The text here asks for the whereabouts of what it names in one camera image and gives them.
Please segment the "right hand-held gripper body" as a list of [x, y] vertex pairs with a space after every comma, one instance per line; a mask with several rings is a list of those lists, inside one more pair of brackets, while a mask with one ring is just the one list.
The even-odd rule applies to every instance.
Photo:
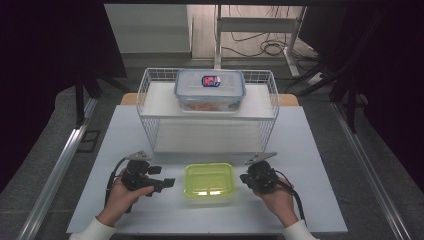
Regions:
[[248, 168], [255, 164], [257, 166], [257, 174], [251, 175], [247, 172], [245, 174], [249, 174], [255, 182], [255, 186], [250, 188], [254, 191], [260, 193], [269, 193], [271, 192], [277, 184], [278, 176], [276, 175], [276, 171], [270, 166], [267, 162], [268, 158], [271, 158], [276, 155], [276, 152], [270, 153], [256, 153], [252, 159], [247, 160], [245, 162], [248, 165]]

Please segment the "person's right hand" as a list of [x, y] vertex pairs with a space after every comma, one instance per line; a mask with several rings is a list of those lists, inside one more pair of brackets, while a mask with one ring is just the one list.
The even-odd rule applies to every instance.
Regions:
[[294, 225], [299, 221], [295, 210], [292, 194], [283, 186], [276, 185], [269, 193], [254, 191], [266, 207], [278, 218], [284, 227]]

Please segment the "dark curtain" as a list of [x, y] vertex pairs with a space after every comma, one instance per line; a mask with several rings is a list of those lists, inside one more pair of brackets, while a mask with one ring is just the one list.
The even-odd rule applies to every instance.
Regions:
[[124, 78], [105, 0], [0, 0], [0, 192], [79, 80]]
[[[330, 72], [342, 68], [374, 9], [308, 7], [300, 39]], [[366, 97], [365, 115], [424, 190], [424, 0], [389, 0], [359, 57], [354, 76]]]

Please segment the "clear container with blue lid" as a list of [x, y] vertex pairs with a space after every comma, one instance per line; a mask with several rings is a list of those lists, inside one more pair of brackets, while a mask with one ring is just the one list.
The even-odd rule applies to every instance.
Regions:
[[246, 96], [245, 79], [237, 70], [182, 69], [174, 95], [186, 112], [238, 112]]

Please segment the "wooden table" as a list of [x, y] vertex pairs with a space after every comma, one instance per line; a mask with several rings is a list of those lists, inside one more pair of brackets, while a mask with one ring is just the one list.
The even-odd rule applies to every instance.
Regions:
[[[281, 106], [299, 106], [298, 99], [293, 94], [280, 94], [279, 102]], [[136, 93], [126, 93], [121, 99], [121, 105], [135, 105], [136, 103]]]

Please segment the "aluminium rail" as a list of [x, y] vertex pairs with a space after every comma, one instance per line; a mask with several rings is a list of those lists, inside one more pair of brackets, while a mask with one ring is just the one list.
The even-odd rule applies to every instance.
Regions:
[[337, 115], [337, 119], [341, 125], [341, 128], [356, 155], [364, 176], [367, 179], [395, 238], [397, 240], [412, 240], [412, 235], [407, 230], [405, 222], [402, 219], [394, 201], [378, 177], [366, 151], [362, 146], [362, 143], [347, 124], [342, 105], [340, 103], [332, 103], [331, 106]]
[[64, 179], [73, 156], [78, 149], [83, 135], [86, 132], [97, 103], [98, 101], [96, 99], [90, 98], [84, 106], [81, 125], [72, 130], [54, 168], [51, 171], [51, 174], [49, 175], [16, 240], [35, 239]]

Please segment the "person's left hand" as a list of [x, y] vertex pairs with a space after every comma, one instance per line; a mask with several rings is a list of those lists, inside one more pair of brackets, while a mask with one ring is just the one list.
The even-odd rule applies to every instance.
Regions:
[[141, 196], [145, 196], [153, 190], [153, 186], [147, 186], [130, 191], [122, 183], [122, 177], [118, 176], [112, 184], [104, 209], [96, 216], [96, 219], [103, 225], [113, 227], [130, 206], [135, 204]]

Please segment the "white cabinet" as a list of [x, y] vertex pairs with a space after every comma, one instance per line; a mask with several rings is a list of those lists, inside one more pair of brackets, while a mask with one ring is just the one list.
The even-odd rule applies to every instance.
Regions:
[[189, 53], [186, 5], [105, 4], [121, 53]]

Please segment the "white metal desk frame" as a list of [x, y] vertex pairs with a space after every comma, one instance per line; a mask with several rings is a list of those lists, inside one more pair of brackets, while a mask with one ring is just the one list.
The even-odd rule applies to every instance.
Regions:
[[214, 68], [221, 68], [222, 47], [221, 34], [223, 32], [251, 32], [251, 33], [283, 33], [289, 34], [290, 39], [283, 48], [283, 54], [291, 75], [299, 77], [300, 73], [293, 57], [293, 49], [300, 31], [304, 18], [306, 7], [303, 6], [295, 18], [242, 18], [242, 17], [223, 17], [222, 7], [217, 6], [217, 15], [215, 17], [215, 49], [214, 49]]

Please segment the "black stand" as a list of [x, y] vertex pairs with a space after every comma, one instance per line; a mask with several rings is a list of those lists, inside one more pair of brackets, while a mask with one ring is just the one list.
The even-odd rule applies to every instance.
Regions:
[[358, 94], [358, 80], [355, 69], [352, 66], [344, 66], [333, 77], [336, 84], [329, 94], [330, 100], [332, 102], [341, 102], [344, 97], [347, 97], [347, 102], [345, 103], [345, 121], [351, 132], [355, 134], [355, 112]]
[[91, 98], [98, 99], [102, 90], [93, 73], [80, 71], [75, 77], [76, 128], [79, 129], [85, 120], [84, 91]]

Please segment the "green lidded container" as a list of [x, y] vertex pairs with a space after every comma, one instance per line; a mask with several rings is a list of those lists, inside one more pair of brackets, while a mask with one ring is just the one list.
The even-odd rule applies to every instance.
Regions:
[[185, 168], [184, 196], [191, 204], [227, 203], [234, 193], [234, 172], [230, 164], [201, 163]]

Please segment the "black floor bracket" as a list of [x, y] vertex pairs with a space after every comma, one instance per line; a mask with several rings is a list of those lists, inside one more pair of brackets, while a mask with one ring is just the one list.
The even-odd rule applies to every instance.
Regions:
[[80, 144], [77, 148], [78, 153], [93, 153], [99, 137], [100, 137], [100, 130], [88, 130], [84, 133], [82, 140], [80, 141]]

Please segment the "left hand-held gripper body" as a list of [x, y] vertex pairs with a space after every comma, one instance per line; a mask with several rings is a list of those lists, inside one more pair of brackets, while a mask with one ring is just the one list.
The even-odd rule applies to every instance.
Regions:
[[140, 188], [154, 186], [152, 179], [148, 178], [151, 174], [150, 157], [144, 151], [138, 151], [126, 157], [128, 160], [126, 169], [122, 174], [121, 181], [130, 191], [135, 191]]

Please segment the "white power strip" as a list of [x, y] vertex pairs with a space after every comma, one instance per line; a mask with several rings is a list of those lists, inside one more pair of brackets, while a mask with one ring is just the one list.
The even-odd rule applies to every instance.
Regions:
[[310, 86], [320, 82], [323, 78], [325, 77], [325, 75], [321, 72], [318, 72], [317, 74], [315, 74], [311, 79], [308, 80], [308, 84]]

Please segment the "white wire shelf rack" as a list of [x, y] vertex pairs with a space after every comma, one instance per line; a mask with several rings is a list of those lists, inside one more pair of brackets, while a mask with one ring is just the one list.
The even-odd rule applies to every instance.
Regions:
[[149, 68], [137, 94], [137, 112], [156, 153], [238, 154], [266, 149], [279, 114], [269, 70], [242, 70], [245, 97], [233, 112], [184, 110], [174, 93], [176, 68]]

